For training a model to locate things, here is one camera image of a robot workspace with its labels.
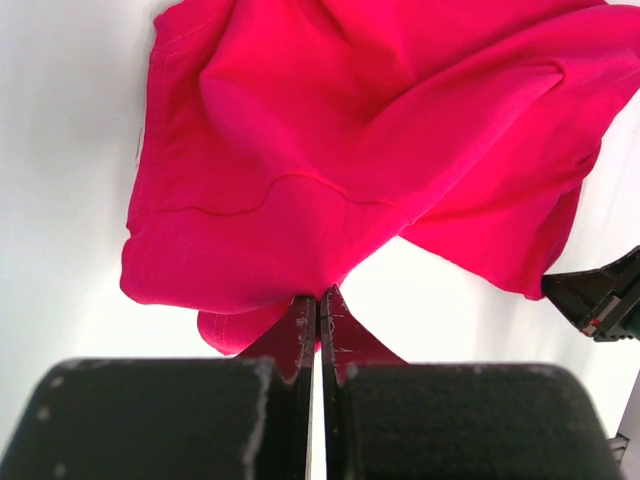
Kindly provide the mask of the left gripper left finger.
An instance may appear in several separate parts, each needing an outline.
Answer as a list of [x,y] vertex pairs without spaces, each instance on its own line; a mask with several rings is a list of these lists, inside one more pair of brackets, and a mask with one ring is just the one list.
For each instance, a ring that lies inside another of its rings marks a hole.
[[304,479],[316,302],[231,359],[70,359],[35,388],[5,479]]

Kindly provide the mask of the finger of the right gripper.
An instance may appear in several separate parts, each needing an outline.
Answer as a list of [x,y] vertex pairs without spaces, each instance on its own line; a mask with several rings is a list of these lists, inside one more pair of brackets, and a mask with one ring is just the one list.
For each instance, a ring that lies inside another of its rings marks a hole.
[[599,269],[546,274],[542,292],[594,341],[639,338],[639,249]]

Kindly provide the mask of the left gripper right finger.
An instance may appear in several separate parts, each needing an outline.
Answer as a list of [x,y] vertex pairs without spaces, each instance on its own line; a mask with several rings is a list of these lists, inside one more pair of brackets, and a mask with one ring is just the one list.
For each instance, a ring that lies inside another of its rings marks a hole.
[[319,306],[331,479],[618,479],[590,398],[550,364],[410,364],[337,288]]

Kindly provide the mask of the pink t shirt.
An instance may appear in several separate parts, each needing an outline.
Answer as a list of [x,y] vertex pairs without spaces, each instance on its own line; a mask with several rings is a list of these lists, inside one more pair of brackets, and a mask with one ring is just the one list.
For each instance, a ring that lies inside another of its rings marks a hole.
[[183,1],[154,22],[120,285],[234,354],[393,237],[529,299],[639,88],[604,1]]

